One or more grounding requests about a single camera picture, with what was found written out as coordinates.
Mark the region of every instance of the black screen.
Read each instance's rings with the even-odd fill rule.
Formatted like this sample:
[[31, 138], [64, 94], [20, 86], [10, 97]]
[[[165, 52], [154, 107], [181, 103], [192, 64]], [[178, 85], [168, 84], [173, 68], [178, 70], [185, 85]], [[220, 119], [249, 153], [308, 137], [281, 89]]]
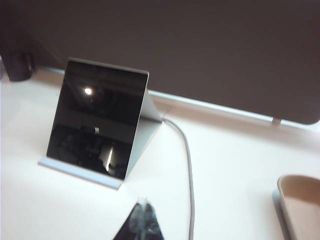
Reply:
[[47, 156], [124, 179], [148, 73], [67, 63]]

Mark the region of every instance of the desk surface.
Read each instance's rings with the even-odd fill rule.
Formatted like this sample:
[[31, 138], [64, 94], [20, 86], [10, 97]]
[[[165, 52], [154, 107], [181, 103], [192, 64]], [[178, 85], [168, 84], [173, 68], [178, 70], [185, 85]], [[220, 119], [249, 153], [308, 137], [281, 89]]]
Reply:
[[[185, 240], [184, 143], [162, 124], [118, 191], [38, 165], [63, 76], [39, 70], [1, 80], [1, 238], [111, 240], [138, 198], [154, 206], [166, 240]], [[194, 239], [283, 240], [273, 193], [281, 175], [320, 178], [320, 134], [154, 97], [185, 132], [195, 194]]]

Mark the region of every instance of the gray cable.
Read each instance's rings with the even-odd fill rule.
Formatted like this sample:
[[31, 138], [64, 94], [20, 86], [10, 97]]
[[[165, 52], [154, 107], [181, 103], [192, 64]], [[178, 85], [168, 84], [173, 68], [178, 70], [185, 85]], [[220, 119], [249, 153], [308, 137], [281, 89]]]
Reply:
[[189, 189], [190, 189], [190, 224], [189, 224], [189, 240], [194, 239], [194, 227], [195, 227], [195, 194], [194, 194], [194, 181], [192, 177], [192, 166], [191, 166], [191, 157], [190, 157], [190, 149], [188, 145], [188, 140], [184, 132], [175, 124], [173, 121], [163, 118], [163, 122], [173, 126], [178, 132], [181, 134], [184, 140], [186, 157], [188, 161], [188, 172], [189, 172]]

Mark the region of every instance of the white surface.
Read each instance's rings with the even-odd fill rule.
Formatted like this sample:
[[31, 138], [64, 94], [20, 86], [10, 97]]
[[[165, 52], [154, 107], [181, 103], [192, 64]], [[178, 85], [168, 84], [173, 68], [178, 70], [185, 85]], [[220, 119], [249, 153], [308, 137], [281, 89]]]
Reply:
[[[184, 143], [163, 124], [118, 191], [37, 164], [47, 150], [62, 75], [1, 80], [1, 238], [111, 240], [138, 197], [155, 208], [166, 240], [189, 225]], [[272, 200], [281, 175], [320, 177], [317, 132], [162, 101], [189, 141], [194, 239], [284, 239]]]

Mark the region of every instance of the dark object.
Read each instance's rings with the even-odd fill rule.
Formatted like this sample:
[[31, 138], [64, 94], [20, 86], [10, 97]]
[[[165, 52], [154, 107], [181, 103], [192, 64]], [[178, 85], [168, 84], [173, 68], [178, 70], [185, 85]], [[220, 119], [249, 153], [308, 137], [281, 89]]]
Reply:
[[154, 208], [137, 203], [113, 240], [163, 239]]
[[35, 70], [31, 53], [10, 51], [1, 53], [1, 57], [10, 81], [18, 82], [31, 78]]
[[47, 157], [124, 179], [148, 74], [69, 60]]
[[320, 119], [317, 0], [5, 1], [11, 11], [1, 15], [12, 21], [3, 22], [17, 25], [37, 64], [64, 69], [75, 56], [148, 69], [151, 90]]

